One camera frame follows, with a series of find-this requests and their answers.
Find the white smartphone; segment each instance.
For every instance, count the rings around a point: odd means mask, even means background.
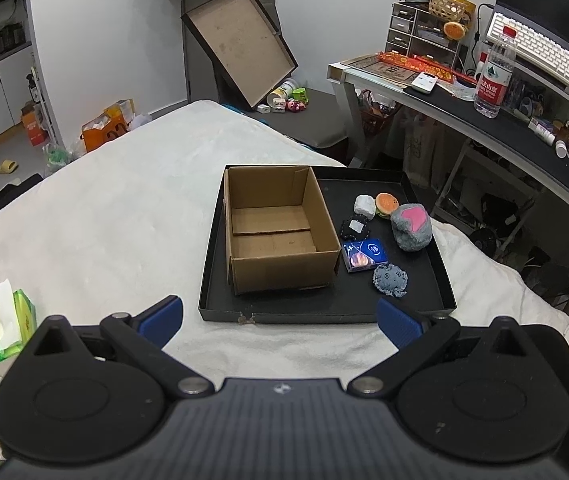
[[[434,89],[437,82],[437,76],[431,75],[427,72],[421,72],[420,75],[413,80],[411,87],[423,94],[431,94],[431,91]]]

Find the black desk mat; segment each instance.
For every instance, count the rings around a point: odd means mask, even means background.
[[[402,203],[417,202],[404,173],[314,167],[325,203],[338,231],[344,219],[353,215],[356,197],[392,193]],[[396,244],[391,223],[374,218],[369,223],[372,238],[383,242],[389,261],[409,276],[407,295],[390,301],[417,312],[451,312],[455,300],[445,265],[435,240],[418,253],[405,253]],[[277,290],[235,296],[229,285],[225,253],[225,220],[222,187],[213,216],[211,237],[204,263],[199,310],[205,321],[238,322],[241,316],[256,323],[372,323],[375,309],[384,296],[372,282],[373,270],[349,274],[340,256],[334,282],[313,290]]]
[[[421,94],[411,88],[405,89],[404,92],[484,132],[569,191],[569,159],[558,158],[551,147],[524,123],[504,110],[501,110],[495,119],[489,119],[479,114],[473,103],[456,99],[438,86],[430,95]]]

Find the kitchen counter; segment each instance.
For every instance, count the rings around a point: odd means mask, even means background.
[[[9,50],[8,52],[5,52],[4,54],[0,54],[0,62],[3,59],[7,59],[7,57],[9,57],[9,56],[13,56],[14,54],[20,52],[21,50],[29,48],[30,46],[31,46],[31,41],[27,41],[26,43],[23,43],[22,45],[17,46],[14,49]]]

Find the bed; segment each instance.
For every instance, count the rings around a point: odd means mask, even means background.
[[[353,377],[396,348],[376,325],[244,326],[204,322],[202,269],[226,164],[338,165],[264,124],[213,102],[180,108],[85,155],[0,211],[0,277],[22,288],[42,319],[95,324],[169,294],[184,303],[168,354],[220,386],[226,376]],[[569,318],[433,221],[464,325],[495,316],[555,327]],[[189,258],[178,257],[189,254]]]

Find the gray plush toy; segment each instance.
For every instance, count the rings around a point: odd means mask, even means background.
[[[409,253],[420,251],[433,238],[431,219],[420,204],[401,205],[391,214],[391,228],[398,247]]]
[[[407,273],[393,264],[378,266],[373,271],[373,285],[386,296],[401,298],[407,294],[408,282]]]

